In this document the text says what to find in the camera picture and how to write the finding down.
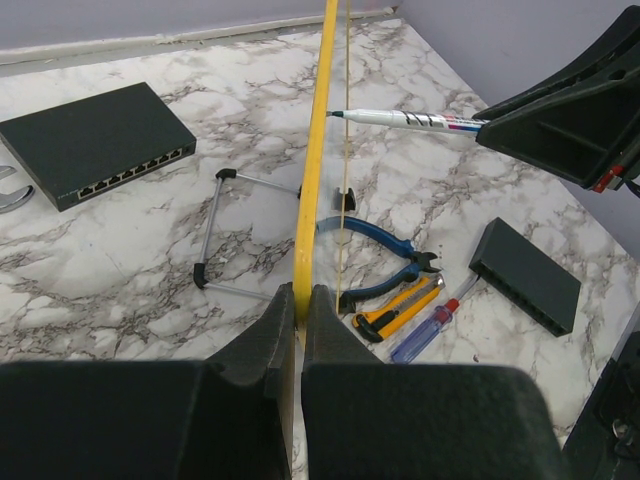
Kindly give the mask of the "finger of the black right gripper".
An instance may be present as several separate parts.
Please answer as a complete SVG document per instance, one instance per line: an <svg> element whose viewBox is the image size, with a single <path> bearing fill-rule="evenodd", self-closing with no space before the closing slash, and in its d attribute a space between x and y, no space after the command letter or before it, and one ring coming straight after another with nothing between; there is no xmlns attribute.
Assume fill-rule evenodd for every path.
<svg viewBox="0 0 640 480"><path fill-rule="evenodd" d="M579 57L476 114L476 140L583 189L639 176L639 8L627 7Z"/></svg>

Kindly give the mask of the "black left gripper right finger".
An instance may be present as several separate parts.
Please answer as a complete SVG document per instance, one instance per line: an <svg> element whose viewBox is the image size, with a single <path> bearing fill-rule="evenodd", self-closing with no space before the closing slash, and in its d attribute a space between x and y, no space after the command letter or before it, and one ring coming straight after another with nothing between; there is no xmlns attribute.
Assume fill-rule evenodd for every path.
<svg viewBox="0 0 640 480"><path fill-rule="evenodd" d="M315 286L302 372L311 479L400 477L390 373L338 318L328 287Z"/></svg>

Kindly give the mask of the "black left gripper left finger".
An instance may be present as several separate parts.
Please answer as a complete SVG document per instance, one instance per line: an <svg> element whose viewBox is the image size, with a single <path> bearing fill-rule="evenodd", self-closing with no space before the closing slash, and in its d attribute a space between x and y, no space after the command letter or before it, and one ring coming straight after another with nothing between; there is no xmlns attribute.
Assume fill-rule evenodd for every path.
<svg viewBox="0 0 640 480"><path fill-rule="evenodd" d="M289 479L295 373L294 296L281 285L264 313L207 361L202 477Z"/></svg>

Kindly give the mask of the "yellow framed whiteboard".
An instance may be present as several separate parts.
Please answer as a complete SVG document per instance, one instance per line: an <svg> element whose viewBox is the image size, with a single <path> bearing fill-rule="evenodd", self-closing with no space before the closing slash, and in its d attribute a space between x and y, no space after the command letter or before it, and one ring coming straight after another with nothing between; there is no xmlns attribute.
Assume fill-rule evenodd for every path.
<svg viewBox="0 0 640 480"><path fill-rule="evenodd" d="M294 245L293 292L296 336L306 345L312 289L325 285L341 292L342 246L337 233L319 233L319 221L345 212L334 209L334 195L347 193L349 125L327 115L350 106L352 3L326 3L315 90L304 163Z"/></svg>

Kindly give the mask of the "white green whiteboard marker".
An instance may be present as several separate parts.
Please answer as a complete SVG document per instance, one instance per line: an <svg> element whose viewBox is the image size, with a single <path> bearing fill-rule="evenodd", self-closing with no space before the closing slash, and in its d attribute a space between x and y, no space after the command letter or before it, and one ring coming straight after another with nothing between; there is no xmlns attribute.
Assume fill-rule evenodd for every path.
<svg viewBox="0 0 640 480"><path fill-rule="evenodd" d="M342 118L358 124L471 137L477 136L480 129L489 123L488 120L402 110L333 110L328 111L326 116Z"/></svg>

